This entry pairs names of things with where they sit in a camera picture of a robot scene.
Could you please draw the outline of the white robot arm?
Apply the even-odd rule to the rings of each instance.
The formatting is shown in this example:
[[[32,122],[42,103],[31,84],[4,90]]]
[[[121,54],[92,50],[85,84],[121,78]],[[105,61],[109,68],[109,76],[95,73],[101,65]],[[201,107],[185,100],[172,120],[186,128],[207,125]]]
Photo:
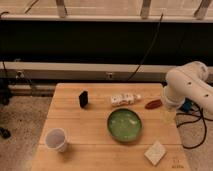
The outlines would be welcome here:
[[[200,61],[172,68],[165,77],[167,85],[161,95],[163,105],[168,110],[177,110],[188,98],[213,114],[213,87],[206,83],[208,76],[208,67]]]

